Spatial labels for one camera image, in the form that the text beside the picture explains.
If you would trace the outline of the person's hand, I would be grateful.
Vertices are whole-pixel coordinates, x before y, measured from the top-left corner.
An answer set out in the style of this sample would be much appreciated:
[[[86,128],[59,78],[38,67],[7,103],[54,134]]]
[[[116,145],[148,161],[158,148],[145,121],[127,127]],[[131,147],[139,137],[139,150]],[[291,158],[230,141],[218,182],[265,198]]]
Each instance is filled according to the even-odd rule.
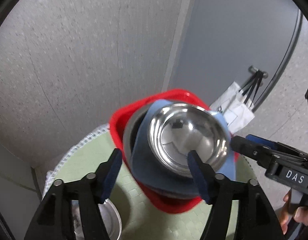
[[[292,191],[289,190],[288,193],[284,196],[283,201],[285,202],[284,206],[282,207],[279,222],[285,235],[288,230],[288,221],[290,217],[292,217],[297,223],[304,224],[304,226],[308,226],[308,207],[298,207],[296,211],[291,214],[289,209],[289,199],[291,197]]]

